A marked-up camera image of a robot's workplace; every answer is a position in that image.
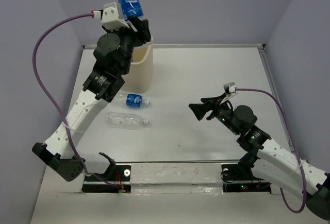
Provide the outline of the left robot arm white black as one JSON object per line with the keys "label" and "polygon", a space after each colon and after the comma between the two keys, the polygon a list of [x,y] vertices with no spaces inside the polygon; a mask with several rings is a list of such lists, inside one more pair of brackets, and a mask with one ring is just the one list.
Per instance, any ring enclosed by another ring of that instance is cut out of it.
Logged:
{"label": "left robot arm white black", "polygon": [[106,33],[98,39],[93,51],[96,62],[83,83],[75,104],[68,114],[64,114],[41,81],[36,64],[37,51],[43,39],[55,28],[92,16],[91,13],[76,15],[55,24],[38,39],[32,53],[35,78],[61,117],[61,124],[55,132],[45,142],[35,143],[32,151],[67,182],[75,180],[82,173],[93,175],[100,181],[113,177],[116,167],[114,159],[103,152],[80,154],[76,147],[94,119],[124,85],[123,76],[129,73],[134,49],[152,40],[149,21],[135,15],[130,16],[129,22],[118,28],[103,25]]}

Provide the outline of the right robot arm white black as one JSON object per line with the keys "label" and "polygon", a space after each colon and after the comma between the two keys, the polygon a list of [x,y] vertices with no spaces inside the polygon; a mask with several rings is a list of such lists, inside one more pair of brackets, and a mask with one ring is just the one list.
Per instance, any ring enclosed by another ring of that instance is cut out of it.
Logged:
{"label": "right robot arm white black", "polygon": [[198,120],[216,118],[238,136],[246,152],[237,166],[238,175],[262,178],[301,198],[306,207],[321,219],[329,220],[329,173],[297,159],[270,135],[258,128],[257,117],[246,105],[233,107],[232,94],[202,98],[189,104]]}

